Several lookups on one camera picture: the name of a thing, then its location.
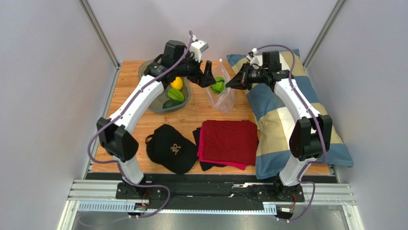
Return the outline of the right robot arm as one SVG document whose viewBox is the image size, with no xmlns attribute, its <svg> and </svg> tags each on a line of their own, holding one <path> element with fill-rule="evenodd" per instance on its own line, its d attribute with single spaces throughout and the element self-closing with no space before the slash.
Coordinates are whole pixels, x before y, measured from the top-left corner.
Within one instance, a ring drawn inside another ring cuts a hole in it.
<svg viewBox="0 0 408 230">
<path fill-rule="evenodd" d="M 291 156 L 274 182 L 272 194 L 278 201 L 295 198 L 300 189 L 301 178 L 312 163 L 319 158 L 326 162 L 330 148 L 332 119 L 322 115 L 302 94 L 292 69 L 284 70 L 279 51 L 267 51 L 256 55 L 249 52 L 249 63 L 242 65 L 238 73 L 225 87 L 251 90 L 253 84 L 263 83 L 277 95 L 291 114 L 295 126 L 289 138 Z"/>
</svg>

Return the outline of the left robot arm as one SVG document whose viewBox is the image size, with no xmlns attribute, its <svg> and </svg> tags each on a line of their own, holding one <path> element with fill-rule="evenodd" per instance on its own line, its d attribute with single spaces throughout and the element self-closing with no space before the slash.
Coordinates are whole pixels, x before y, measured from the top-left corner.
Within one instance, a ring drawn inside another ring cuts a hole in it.
<svg viewBox="0 0 408 230">
<path fill-rule="evenodd" d="M 136 124 L 152 102 L 162 94 L 176 77 L 186 77 L 190 82 L 204 88 L 215 82 L 212 62 L 207 61 L 201 70 L 202 54 L 208 48 L 204 40 L 191 37 L 186 45 L 181 41 L 169 40 L 162 54 L 146 67 L 139 84 L 125 102 L 109 118 L 101 117 L 97 133 L 102 148 L 112 156 L 122 175 L 121 191 L 140 198 L 153 188 L 142 184 L 145 176 L 136 158 L 138 141 L 132 136 Z"/>
</svg>

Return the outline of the green watermelon toy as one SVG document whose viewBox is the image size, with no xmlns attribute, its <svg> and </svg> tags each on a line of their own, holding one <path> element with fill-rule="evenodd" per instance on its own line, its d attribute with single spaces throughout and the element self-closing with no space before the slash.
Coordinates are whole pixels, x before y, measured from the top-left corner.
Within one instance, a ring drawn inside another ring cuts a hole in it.
<svg viewBox="0 0 408 230">
<path fill-rule="evenodd" d="M 221 94 L 225 87 L 225 79 L 223 77 L 215 77 L 215 83 L 210 86 L 210 89 L 215 94 Z"/>
</svg>

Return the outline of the clear zip top bag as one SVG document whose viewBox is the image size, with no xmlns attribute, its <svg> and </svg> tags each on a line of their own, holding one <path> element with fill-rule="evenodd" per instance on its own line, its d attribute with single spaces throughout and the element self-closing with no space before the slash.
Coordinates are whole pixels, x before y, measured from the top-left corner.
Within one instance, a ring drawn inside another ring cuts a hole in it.
<svg viewBox="0 0 408 230">
<path fill-rule="evenodd" d="M 212 74 L 215 77 L 223 77 L 225 79 L 225 84 L 230 81 L 230 75 L 226 70 L 225 66 L 222 64 L 222 59 L 212 70 Z M 232 110 L 234 104 L 234 90 L 231 88 L 224 87 L 221 94 L 215 94 L 211 91 L 210 86 L 206 87 L 207 99 L 210 105 L 217 111 L 221 113 L 229 113 Z"/>
</svg>

